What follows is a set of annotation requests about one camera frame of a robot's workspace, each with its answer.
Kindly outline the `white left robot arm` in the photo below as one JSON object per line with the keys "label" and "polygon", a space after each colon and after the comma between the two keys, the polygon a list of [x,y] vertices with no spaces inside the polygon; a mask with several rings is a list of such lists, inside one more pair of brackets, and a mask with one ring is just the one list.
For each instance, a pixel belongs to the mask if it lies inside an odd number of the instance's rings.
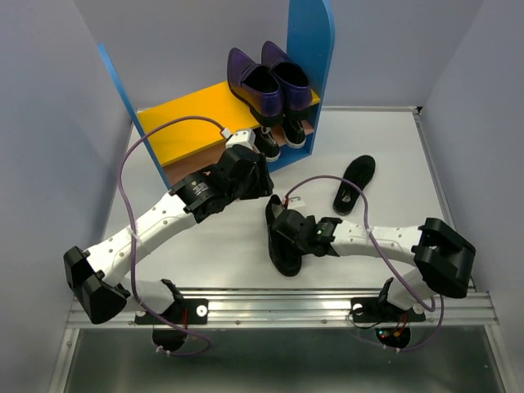
{"label": "white left robot arm", "polygon": [[268,197],[273,182],[263,154],[243,145],[224,150],[217,163],[177,182],[151,209],[104,242],[63,255],[68,287],[94,324],[127,305],[131,286],[122,281],[139,261],[180,232],[222,212],[236,200]]}

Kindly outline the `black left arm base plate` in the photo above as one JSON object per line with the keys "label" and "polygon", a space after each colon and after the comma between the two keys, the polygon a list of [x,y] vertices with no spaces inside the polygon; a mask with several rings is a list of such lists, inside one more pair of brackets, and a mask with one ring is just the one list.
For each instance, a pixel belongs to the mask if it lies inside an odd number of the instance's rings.
{"label": "black left arm base plate", "polygon": [[208,321],[209,301],[205,298],[185,299],[173,303],[160,316],[179,325],[205,325]]}

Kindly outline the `all-black lace sneaker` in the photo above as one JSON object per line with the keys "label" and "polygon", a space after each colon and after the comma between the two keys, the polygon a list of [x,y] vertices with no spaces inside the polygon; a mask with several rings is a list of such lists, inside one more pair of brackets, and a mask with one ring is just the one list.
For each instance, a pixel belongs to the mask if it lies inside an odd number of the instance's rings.
{"label": "all-black lace sneaker", "polygon": [[272,195],[265,207],[269,258],[277,271],[285,277],[296,276],[302,266],[302,255],[292,244],[273,229],[275,219],[285,210],[280,198]]}

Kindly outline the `purple loafer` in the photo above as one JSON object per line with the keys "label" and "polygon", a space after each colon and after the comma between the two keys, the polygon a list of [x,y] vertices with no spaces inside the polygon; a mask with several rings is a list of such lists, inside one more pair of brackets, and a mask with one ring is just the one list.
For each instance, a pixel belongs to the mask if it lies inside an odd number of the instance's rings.
{"label": "purple loafer", "polygon": [[308,76],[272,41],[266,41],[263,44],[261,60],[279,82],[283,91],[284,115],[294,121],[306,120],[313,101]]}
{"label": "purple loafer", "polygon": [[282,122],[283,91],[267,66],[233,47],[228,53],[226,72],[230,91],[248,106],[258,124],[273,127]]}

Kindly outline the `black sneaker orange sole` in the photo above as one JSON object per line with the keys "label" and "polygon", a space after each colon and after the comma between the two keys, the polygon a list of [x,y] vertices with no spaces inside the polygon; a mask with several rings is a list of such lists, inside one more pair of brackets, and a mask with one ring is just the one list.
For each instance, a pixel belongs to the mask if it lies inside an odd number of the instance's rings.
{"label": "black sneaker orange sole", "polygon": [[259,153],[265,155],[268,162],[274,162],[280,157],[280,146],[271,134],[270,127],[258,127],[254,129],[255,148]]}

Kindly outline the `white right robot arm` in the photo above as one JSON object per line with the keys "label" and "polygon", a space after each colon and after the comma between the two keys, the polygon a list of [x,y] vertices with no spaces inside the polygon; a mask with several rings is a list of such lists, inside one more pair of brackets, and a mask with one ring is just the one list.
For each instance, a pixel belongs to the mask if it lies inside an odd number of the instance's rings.
{"label": "white right robot arm", "polygon": [[366,228],[338,218],[316,221],[285,209],[268,226],[293,255],[358,255],[410,265],[409,272],[394,273],[378,297],[363,306],[375,319],[396,319],[433,296],[463,299],[468,293],[476,249],[440,219],[405,228]]}

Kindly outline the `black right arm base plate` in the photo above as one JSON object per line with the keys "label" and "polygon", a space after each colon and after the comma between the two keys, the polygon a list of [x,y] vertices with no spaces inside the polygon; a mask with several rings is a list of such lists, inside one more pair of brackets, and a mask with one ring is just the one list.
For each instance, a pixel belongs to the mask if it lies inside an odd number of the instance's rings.
{"label": "black right arm base plate", "polygon": [[393,305],[383,305],[376,297],[354,297],[350,300],[350,316],[355,323],[420,323],[426,320],[424,313],[413,309],[401,310]]}

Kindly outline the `black white-laced sneaker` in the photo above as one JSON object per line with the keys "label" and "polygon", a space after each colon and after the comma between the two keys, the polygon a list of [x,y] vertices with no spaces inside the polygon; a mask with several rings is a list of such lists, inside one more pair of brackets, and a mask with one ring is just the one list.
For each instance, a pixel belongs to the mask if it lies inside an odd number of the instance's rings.
{"label": "black white-laced sneaker", "polygon": [[282,120],[282,132],[286,144],[294,149],[302,148],[305,145],[306,135],[300,120],[290,120],[284,117]]}

